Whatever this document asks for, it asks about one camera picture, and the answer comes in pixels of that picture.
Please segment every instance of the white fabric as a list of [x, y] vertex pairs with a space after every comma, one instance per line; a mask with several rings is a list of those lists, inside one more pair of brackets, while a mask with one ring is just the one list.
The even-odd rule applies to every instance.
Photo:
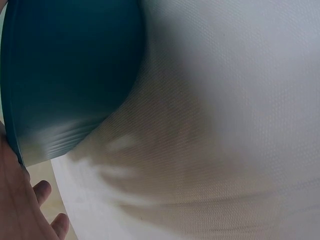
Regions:
[[52, 161], [79, 240], [319, 239], [320, 1], [143, 9], [133, 93]]

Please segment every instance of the finger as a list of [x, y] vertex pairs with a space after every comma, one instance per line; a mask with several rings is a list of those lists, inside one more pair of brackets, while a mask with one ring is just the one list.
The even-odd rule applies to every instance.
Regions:
[[0, 121], [0, 134], [1, 136], [5, 136], [6, 135], [6, 128], [5, 125]]
[[22, 165], [21, 167], [22, 167], [25, 178], [28, 180], [28, 182], [30, 182], [30, 173], [28, 172], [25, 166]]
[[40, 181], [37, 185], [33, 187], [36, 200], [38, 201], [39, 206], [41, 206], [51, 194], [51, 185], [47, 181]]
[[0, 13], [4, 9], [6, 4], [7, 4], [7, 0], [0, 0]]
[[60, 213], [51, 223], [51, 227], [55, 231], [59, 240], [65, 240], [66, 235], [69, 231], [69, 218], [64, 213]]

